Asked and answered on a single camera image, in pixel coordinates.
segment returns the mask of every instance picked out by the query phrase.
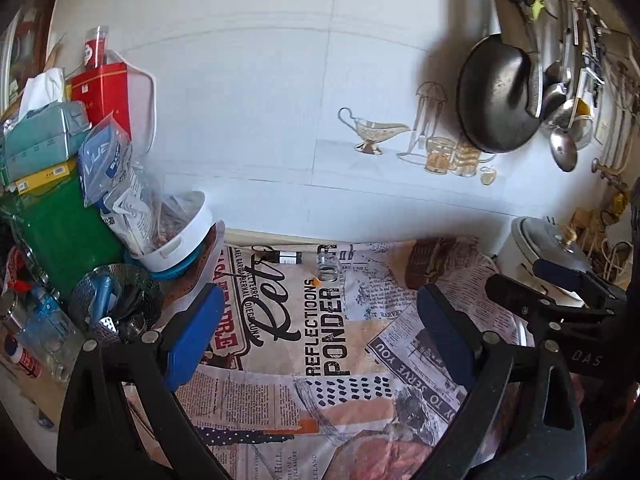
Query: green container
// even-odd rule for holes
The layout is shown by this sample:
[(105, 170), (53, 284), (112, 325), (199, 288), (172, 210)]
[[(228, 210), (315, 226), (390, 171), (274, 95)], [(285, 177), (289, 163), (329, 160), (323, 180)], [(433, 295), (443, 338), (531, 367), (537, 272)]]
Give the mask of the green container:
[(108, 264), (122, 262), (124, 246), (100, 218), (97, 208), (85, 208), (78, 170), (33, 192), (9, 194), (0, 212), (12, 223), (14, 235), (31, 248), (50, 286), (62, 300), (71, 297), (82, 277)]

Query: red box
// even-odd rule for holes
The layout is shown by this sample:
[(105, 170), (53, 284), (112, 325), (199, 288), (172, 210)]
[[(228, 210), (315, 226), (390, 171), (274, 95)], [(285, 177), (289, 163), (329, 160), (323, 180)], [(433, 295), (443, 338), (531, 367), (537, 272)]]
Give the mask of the red box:
[(72, 78), (71, 100), (84, 103), (94, 126), (113, 112), (113, 118), (131, 138), (126, 63), (99, 66)]

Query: metal bolt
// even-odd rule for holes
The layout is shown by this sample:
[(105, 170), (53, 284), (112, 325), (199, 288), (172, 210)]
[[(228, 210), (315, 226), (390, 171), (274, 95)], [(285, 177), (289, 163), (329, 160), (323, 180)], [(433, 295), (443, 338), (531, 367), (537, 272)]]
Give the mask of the metal bolt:
[(147, 330), (142, 335), (142, 342), (147, 344), (155, 343), (156, 341), (158, 341), (159, 337), (160, 334), (155, 330)]
[(82, 345), (82, 350), (84, 350), (85, 352), (93, 352), (97, 346), (98, 346), (98, 343), (96, 342), (95, 339), (89, 339), (88, 341), (85, 341), (84, 344)]
[(556, 343), (552, 339), (547, 339), (545, 341), (545, 348), (550, 352), (553, 352), (554, 354), (560, 351), (560, 347), (558, 346), (558, 343)]
[(490, 345), (495, 345), (500, 342), (500, 336), (495, 332), (485, 332), (482, 334), (482, 340)]

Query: blue clamp pad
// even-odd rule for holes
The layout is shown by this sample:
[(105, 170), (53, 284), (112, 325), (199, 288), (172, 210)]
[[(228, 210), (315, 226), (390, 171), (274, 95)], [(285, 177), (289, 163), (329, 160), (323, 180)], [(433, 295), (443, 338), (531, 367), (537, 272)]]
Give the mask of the blue clamp pad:
[(417, 310), (444, 365), (456, 384), (471, 391), (476, 384), (482, 335), (469, 317), (455, 310), (433, 284), (418, 291)]
[(582, 289), (582, 278), (580, 272), (576, 272), (573, 269), (567, 269), (548, 260), (542, 258), (537, 259), (533, 263), (533, 274), (552, 283), (555, 286), (564, 288), (569, 292), (580, 292)]
[(207, 283), (191, 306), (175, 314), (162, 331), (161, 355), (166, 356), (164, 386), (174, 392), (191, 380), (225, 311), (220, 287)]

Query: yellow box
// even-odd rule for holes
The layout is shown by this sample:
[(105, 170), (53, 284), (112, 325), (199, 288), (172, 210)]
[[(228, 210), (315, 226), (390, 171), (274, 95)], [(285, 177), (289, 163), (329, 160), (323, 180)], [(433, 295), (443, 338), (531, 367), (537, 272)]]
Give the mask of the yellow box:
[(14, 184), (18, 187), (19, 194), (28, 193), (40, 186), (48, 184), (49, 182), (53, 182), (54, 180), (67, 176), (71, 171), (73, 171), (75, 166), (76, 158), (70, 158), (66, 162), (54, 164), (44, 170), (40, 170), (36, 173), (27, 175), (20, 180), (16, 180)]

